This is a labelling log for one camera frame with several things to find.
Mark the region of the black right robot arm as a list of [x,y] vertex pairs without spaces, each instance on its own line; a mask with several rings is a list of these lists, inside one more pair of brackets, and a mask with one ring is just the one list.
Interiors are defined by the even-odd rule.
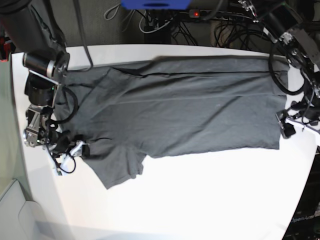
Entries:
[[[59,126],[68,123],[79,109],[78,98],[65,84],[70,54],[66,38],[55,19],[48,0],[3,0],[0,25],[13,44],[23,52],[22,64],[28,70],[24,93],[30,102],[25,112],[23,132],[28,147],[43,147],[57,175],[70,173],[68,161],[88,151],[84,140],[73,137]],[[71,97],[73,108],[68,117],[52,119],[59,93]]]

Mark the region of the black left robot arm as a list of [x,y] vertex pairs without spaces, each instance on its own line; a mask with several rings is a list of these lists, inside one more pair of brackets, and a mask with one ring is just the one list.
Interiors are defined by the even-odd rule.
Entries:
[[289,139],[297,127],[318,137],[320,132],[315,126],[320,122],[320,73],[315,67],[320,66],[320,49],[316,41],[305,30],[302,18],[284,0],[241,0],[239,4],[251,14],[253,22],[263,25],[273,48],[283,51],[288,63],[303,78],[298,90],[289,90],[273,68],[274,52],[269,53],[268,70],[273,82],[286,95],[303,94],[302,100],[276,113],[282,137]]

